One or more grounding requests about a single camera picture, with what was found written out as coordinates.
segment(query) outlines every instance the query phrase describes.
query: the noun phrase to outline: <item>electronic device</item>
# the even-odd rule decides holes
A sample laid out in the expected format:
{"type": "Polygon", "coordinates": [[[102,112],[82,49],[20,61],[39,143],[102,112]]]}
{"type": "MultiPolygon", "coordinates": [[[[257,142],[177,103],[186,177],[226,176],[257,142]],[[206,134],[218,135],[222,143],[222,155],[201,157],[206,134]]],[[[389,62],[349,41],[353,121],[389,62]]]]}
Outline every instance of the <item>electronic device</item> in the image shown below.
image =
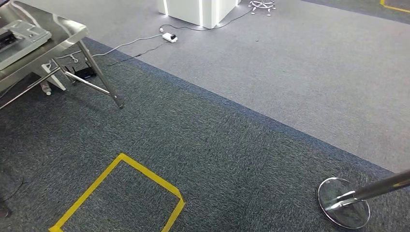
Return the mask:
{"type": "MultiPolygon", "coordinates": [[[[92,76],[97,75],[95,73],[94,69],[91,66],[89,66],[89,64],[87,62],[86,62],[86,65],[87,65],[87,68],[80,69],[80,70],[75,70],[75,68],[72,67],[72,69],[74,71],[74,75],[76,75],[76,76],[78,76],[78,77],[80,77],[84,80],[88,79],[92,76]]],[[[72,72],[70,72],[70,70],[67,67],[65,67],[65,69],[67,70],[67,72],[72,73],[72,72]]]]}
{"type": "Polygon", "coordinates": [[[172,35],[172,34],[170,34],[170,33],[165,33],[165,34],[163,34],[162,35],[162,37],[165,39],[165,40],[168,40],[169,42],[171,42],[171,43],[175,43],[177,40],[178,40],[178,37],[176,36],[176,35],[172,35]]]}
{"type": "Polygon", "coordinates": [[[51,33],[28,22],[16,20],[0,28],[0,70],[39,48],[51,33]]]}

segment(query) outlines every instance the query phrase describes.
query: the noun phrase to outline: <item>floor marking tape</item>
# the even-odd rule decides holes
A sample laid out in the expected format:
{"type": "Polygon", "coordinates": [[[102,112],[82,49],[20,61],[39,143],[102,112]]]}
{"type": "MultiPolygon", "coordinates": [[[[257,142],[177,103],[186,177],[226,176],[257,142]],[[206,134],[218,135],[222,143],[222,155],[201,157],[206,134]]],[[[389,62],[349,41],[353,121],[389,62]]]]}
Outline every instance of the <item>floor marking tape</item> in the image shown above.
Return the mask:
{"type": "Polygon", "coordinates": [[[142,174],[146,175],[151,180],[155,181],[157,184],[164,187],[166,190],[170,191],[176,197],[179,198],[179,202],[176,205],[175,209],[172,211],[171,216],[169,217],[168,221],[166,222],[164,228],[161,232],[168,232],[172,225],[174,224],[176,218],[178,217],[179,213],[182,211],[182,208],[185,205],[185,202],[182,198],[181,193],[179,190],[168,183],[166,180],[162,179],[155,173],[153,173],[148,168],[144,167],[137,161],[131,159],[127,155],[120,153],[113,162],[101,173],[99,177],[91,184],[91,186],[81,195],[80,198],[67,210],[67,212],[57,221],[57,223],[49,228],[50,232],[64,232],[61,227],[64,223],[74,214],[74,212],[81,206],[81,204],[87,199],[87,197],[98,187],[98,185],[108,176],[108,174],[119,164],[120,161],[124,161],[133,168],[140,171],[142,174]]]}
{"type": "Polygon", "coordinates": [[[406,9],[402,9],[402,8],[397,8],[397,7],[393,7],[393,6],[388,6],[385,4],[385,0],[380,0],[380,4],[386,8],[389,9],[393,9],[393,10],[397,10],[397,11],[403,11],[403,12],[407,12],[410,13],[410,10],[406,10],[406,9]]]}

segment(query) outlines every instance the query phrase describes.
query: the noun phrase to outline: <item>floor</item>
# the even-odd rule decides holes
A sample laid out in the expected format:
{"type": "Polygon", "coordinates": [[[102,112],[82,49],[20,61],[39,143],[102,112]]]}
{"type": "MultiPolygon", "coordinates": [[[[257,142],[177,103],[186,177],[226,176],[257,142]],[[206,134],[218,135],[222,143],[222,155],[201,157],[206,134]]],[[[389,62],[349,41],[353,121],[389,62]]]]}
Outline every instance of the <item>floor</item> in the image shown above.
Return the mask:
{"type": "MultiPolygon", "coordinates": [[[[158,34],[164,23],[187,25],[151,0],[24,1],[88,25],[90,38],[110,47],[158,34]]],[[[258,12],[219,30],[165,28],[178,42],[140,60],[399,172],[410,166],[410,14],[367,2],[368,12],[356,13],[278,1],[271,17],[258,12]],[[399,22],[372,14],[381,11],[399,22]]],[[[226,20],[248,10],[243,2],[226,20]]],[[[134,56],[160,43],[120,51],[134,56]]]]}
{"type": "MultiPolygon", "coordinates": [[[[109,49],[84,40],[91,51],[109,49]]],[[[179,190],[185,205],[170,232],[346,232],[323,215],[318,185],[337,176],[363,186],[392,174],[140,60],[118,63],[129,58],[118,51],[96,58],[122,89],[122,110],[62,78],[66,91],[44,97],[34,88],[1,111],[0,196],[12,211],[0,218],[1,232],[53,225],[64,232],[167,232],[179,199],[129,159],[179,190]],[[120,152],[128,161],[86,191],[120,152]]],[[[25,78],[0,102],[29,83],[25,78]]],[[[368,203],[370,221],[358,232],[410,231],[409,189],[368,203]]]]}

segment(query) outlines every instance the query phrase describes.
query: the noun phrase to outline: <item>white pedestal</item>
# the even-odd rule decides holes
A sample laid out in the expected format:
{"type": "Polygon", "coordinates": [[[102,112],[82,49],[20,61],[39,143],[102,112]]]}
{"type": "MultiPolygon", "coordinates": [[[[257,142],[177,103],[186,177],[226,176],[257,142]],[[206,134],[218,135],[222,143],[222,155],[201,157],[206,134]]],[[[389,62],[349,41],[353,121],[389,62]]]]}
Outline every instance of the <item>white pedestal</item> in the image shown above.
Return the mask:
{"type": "Polygon", "coordinates": [[[241,0],[157,0],[158,11],[206,28],[214,28],[241,0]]]}

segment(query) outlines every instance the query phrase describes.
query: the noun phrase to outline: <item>white cable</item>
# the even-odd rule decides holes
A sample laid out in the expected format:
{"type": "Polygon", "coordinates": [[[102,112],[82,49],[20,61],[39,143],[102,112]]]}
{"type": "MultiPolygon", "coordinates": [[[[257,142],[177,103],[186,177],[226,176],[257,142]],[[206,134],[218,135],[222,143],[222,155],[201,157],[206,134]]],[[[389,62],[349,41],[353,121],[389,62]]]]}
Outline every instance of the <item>white cable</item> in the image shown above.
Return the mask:
{"type": "MultiPolygon", "coordinates": [[[[119,46],[117,46],[117,47],[115,47],[115,48],[109,50],[109,51],[106,52],[106,53],[92,55],[92,57],[105,56],[105,55],[109,54],[110,52],[119,49],[119,48],[122,47],[122,46],[130,45],[130,44],[132,44],[132,43],[137,42],[138,40],[149,40],[149,39],[152,39],[152,38],[155,38],[155,37],[158,37],[158,36],[162,36],[162,34],[154,35],[154,36],[147,37],[147,38],[139,38],[139,39],[136,39],[136,40],[131,41],[131,42],[129,42],[129,43],[121,44],[121,45],[119,45],[119,46]]],[[[74,63],[77,63],[77,62],[78,62],[78,59],[76,59],[73,55],[74,55],[74,54],[77,54],[77,53],[80,53],[80,52],[81,52],[81,51],[76,51],[76,52],[73,52],[73,53],[71,53],[71,54],[69,54],[69,55],[63,56],[63,57],[56,57],[56,59],[63,59],[63,58],[71,57],[71,58],[74,60],[74,63]]]]}
{"type": "Polygon", "coordinates": [[[81,51],[76,51],[76,52],[73,52],[73,53],[71,53],[71,54],[69,54],[69,55],[66,55],[66,56],[63,56],[63,57],[56,57],[56,59],[63,59],[63,58],[66,58],[66,57],[71,57],[73,60],[74,60],[74,63],[77,63],[78,62],[78,59],[76,59],[73,55],[74,54],[77,54],[77,53],[80,53],[81,51]]]}
{"type": "Polygon", "coordinates": [[[134,41],[132,41],[132,42],[121,44],[121,45],[119,45],[119,46],[117,46],[117,47],[115,47],[115,48],[113,48],[113,49],[109,50],[109,51],[108,51],[108,52],[106,52],[106,53],[103,53],[103,54],[95,54],[95,55],[93,55],[92,57],[96,57],[96,56],[105,56],[105,55],[107,55],[108,53],[110,53],[110,52],[112,52],[112,51],[115,51],[115,50],[119,49],[119,48],[120,48],[120,47],[122,47],[122,46],[125,46],[125,45],[130,45],[130,44],[132,44],[132,43],[137,42],[138,40],[149,40],[149,39],[152,39],[152,38],[155,38],[155,37],[158,37],[158,36],[162,36],[162,34],[159,34],[159,35],[154,35],[154,36],[147,37],[147,38],[140,38],[140,39],[136,39],[136,40],[134,40],[134,41]]]}

